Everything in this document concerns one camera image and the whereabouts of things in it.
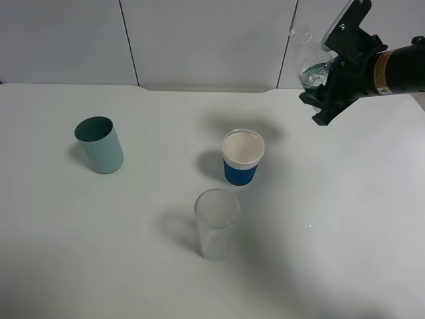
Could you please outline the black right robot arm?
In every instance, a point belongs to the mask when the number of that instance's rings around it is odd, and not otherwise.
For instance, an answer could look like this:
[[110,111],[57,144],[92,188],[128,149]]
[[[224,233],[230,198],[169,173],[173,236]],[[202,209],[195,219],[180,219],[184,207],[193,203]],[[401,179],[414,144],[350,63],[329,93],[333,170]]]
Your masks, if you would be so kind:
[[372,50],[357,63],[338,54],[331,63],[326,84],[299,95],[304,104],[318,109],[313,121],[326,126],[360,98],[424,91],[424,37],[414,37],[407,47],[389,51],[378,36]]

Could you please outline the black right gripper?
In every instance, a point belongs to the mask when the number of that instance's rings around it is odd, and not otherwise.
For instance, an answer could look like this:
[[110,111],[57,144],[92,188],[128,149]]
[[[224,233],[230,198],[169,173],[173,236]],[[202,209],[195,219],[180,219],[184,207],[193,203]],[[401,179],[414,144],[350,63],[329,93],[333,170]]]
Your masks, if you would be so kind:
[[358,98],[381,96],[374,82],[375,64],[381,53],[372,54],[360,64],[337,55],[331,63],[326,85],[304,87],[299,99],[320,110],[312,117],[319,126],[328,126]]

